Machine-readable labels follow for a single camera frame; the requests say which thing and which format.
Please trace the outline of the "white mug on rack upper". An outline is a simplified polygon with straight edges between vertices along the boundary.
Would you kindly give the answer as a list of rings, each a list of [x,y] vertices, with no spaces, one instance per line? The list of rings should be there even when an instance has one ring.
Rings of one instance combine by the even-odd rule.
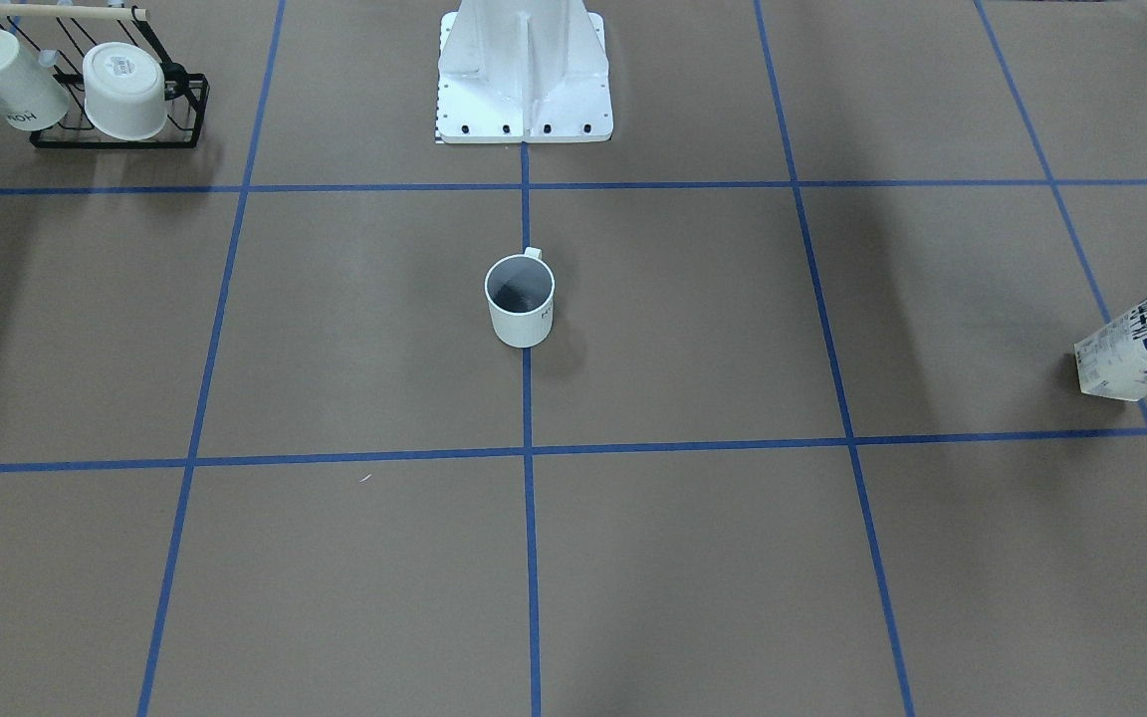
[[[21,131],[41,131],[67,118],[68,92],[28,53],[17,36],[0,29],[0,117]]]

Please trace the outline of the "white mug grey inside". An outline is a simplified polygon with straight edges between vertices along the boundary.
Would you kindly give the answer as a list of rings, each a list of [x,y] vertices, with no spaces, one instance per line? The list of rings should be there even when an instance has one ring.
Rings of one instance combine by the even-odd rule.
[[[541,249],[526,248],[497,260],[484,276],[497,340],[522,350],[541,344],[554,327],[556,288]]]

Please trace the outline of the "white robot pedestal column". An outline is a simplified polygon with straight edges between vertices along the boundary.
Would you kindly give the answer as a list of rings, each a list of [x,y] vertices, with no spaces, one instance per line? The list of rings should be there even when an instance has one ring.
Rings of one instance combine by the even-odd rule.
[[[463,1],[442,15],[438,41],[437,141],[614,135],[604,18],[582,1]]]

